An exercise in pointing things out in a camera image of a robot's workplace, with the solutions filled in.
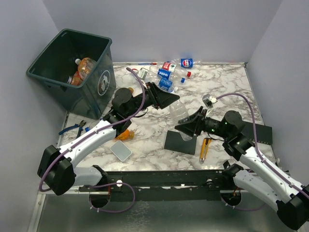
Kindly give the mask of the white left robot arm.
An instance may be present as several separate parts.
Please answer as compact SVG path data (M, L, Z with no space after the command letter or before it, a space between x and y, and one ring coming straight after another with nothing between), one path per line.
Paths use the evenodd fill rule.
M137 96L133 96L128 88L118 89L112 100L111 110L90 131L59 148L50 145L44 150L37 171L41 178L39 190L44 191L43 184L57 196L73 186L86 185L97 191L103 190L107 179L100 167L94 165L90 168L78 168L77 165L99 146L123 133L131 125L131 118L139 111L150 106L164 109L179 98L150 82L142 86L142 93Z

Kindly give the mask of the big orange bottle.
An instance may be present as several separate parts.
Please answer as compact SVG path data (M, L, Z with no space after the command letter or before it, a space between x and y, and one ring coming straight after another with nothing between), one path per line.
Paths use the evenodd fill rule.
M77 71L82 80L87 78L97 64L97 62L91 58L77 58L75 63L77 64Z

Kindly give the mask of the large orange label bottle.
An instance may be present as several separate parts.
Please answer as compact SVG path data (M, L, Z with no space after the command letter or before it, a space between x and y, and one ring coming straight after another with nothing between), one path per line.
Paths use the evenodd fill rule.
M82 78L79 75L79 72L76 71L74 75L71 77L71 85L79 86L83 82Z

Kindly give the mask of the light blue label water bottle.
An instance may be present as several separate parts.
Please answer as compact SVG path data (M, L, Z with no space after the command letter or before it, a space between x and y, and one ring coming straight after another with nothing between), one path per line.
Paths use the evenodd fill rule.
M178 125L178 121L189 117L188 111L185 105L177 100L169 106L170 117L173 124Z

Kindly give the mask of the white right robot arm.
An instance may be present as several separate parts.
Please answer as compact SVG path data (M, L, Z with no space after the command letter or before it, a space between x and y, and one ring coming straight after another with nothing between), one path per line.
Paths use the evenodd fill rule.
M225 152L253 170L254 177L241 166L225 168L222 184L227 189L244 189L270 206L290 229L298 230L309 219L309 188L282 171L263 155L242 130L245 122L236 111L228 111L218 121L206 116L199 108L193 115L181 119L175 129L188 135L207 132L223 138Z

